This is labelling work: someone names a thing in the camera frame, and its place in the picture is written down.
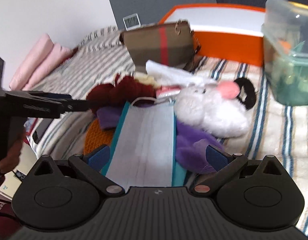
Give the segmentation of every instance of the blue gripper pad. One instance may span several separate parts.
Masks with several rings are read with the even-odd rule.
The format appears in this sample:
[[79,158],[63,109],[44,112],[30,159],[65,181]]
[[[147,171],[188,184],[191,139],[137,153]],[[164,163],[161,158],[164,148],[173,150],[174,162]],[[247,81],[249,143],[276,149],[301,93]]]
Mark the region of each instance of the blue gripper pad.
[[230,163],[222,153],[212,148],[210,145],[205,150],[206,161],[216,170],[219,171]]
[[93,150],[88,155],[85,155],[83,160],[93,170],[99,172],[105,166],[105,164],[110,160],[110,148],[109,146],[103,144],[100,147]]

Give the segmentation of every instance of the green transparent container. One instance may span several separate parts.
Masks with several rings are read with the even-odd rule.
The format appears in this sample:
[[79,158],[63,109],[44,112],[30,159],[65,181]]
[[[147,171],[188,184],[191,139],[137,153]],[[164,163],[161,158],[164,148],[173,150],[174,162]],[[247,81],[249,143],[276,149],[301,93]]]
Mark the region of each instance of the green transparent container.
[[268,0],[262,32],[264,68],[275,100],[308,105],[308,6]]

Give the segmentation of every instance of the white wall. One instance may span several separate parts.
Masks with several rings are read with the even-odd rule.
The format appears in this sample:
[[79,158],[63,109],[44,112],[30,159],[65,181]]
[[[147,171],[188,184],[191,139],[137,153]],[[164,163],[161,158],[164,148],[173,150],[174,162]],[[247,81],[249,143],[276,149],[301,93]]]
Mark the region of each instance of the white wall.
[[0,57],[3,88],[43,33],[75,47],[89,32],[116,25],[109,0],[0,0]]

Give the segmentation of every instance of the striped bedspread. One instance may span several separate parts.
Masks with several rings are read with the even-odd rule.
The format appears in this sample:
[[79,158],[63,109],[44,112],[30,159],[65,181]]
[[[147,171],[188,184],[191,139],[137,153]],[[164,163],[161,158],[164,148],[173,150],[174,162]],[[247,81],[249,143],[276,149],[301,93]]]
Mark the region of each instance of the striped bedspread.
[[[95,85],[112,81],[115,73],[134,70],[130,55],[118,37],[119,32],[114,27],[90,33],[77,54],[40,82],[35,90],[68,93],[75,99],[85,99]],[[267,154],[278,157],[304,195],[305,209],[298,228],[308,235],[308,106],[289,107],[277,103],[259,67],[207,57],[195,74],[216,80],[247,77],[253,82],[258,100],[248,111],[249,132],[240,138],[220,141],[229,153],[241,152],[254,159],[262,159]],[[52,122],[38,144],[28,137],[31,147],[37,157],[48,154],[54,159],[66,159],[80,153],[93,118],[90,111],[63,114]],[[193,174],[187,185],[202,179],[203,176]]]
[[258,100],[248,111],[249,132],[240,138],[220,141],[227,152],[244,153],[250,159],[261,160],[267,154],[278,157],[304,196],[305,208],[297,227],[308,236],[308,106],[291,107],[276,102],[260,67],[204,58],[195,74],[216,80],[232,81],[239,77],[251,80]]

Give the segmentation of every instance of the black scrunchie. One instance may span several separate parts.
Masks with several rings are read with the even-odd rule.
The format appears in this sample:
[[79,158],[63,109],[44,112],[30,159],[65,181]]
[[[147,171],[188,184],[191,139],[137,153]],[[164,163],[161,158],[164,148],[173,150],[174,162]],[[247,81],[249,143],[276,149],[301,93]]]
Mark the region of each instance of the black scrunchie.
[[234,80],[240,87],[240,90],[244,88],[244,92],[246,93],[246,98],[243,101],[240,97],[240,94],[236,97],[246,108],[246,110],[250,110],[256,103],[256,93],[252,82],[247,78],[238,78]]

